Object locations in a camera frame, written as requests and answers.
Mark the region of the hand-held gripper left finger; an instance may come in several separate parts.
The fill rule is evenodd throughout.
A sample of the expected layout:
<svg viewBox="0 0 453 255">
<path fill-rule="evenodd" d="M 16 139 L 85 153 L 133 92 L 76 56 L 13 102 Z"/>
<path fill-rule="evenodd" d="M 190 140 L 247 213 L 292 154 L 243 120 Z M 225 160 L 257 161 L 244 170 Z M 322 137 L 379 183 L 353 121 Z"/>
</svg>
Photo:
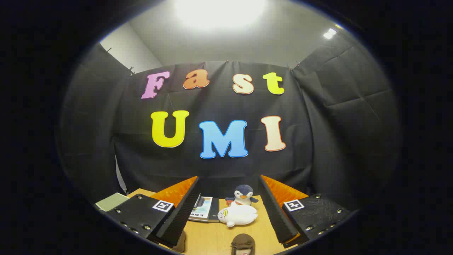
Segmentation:
<svg viewBox="0 0 453 255">
<path fill-rule="evenodd" d="M 133 235 L 174 247 L 200 197 L 198 181 L 193 176 L 151 196 L 137 193 L 105 215 Z"/>
</svg>

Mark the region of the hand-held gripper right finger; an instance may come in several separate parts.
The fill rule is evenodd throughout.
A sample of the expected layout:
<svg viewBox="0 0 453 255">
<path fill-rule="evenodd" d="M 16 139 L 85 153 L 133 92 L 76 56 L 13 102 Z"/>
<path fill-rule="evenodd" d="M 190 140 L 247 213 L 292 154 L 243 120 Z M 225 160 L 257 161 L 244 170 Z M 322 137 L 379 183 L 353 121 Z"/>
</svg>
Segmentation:
<svg viewBox="0 0 453 255">
<path fill-rule="evenodd" d="M 285 248 L 318 239 L 351 215 L 324 194 L 306 195 L 268 176 L 259 177 L 259 189 L 278 242 Z"/>
</svg>

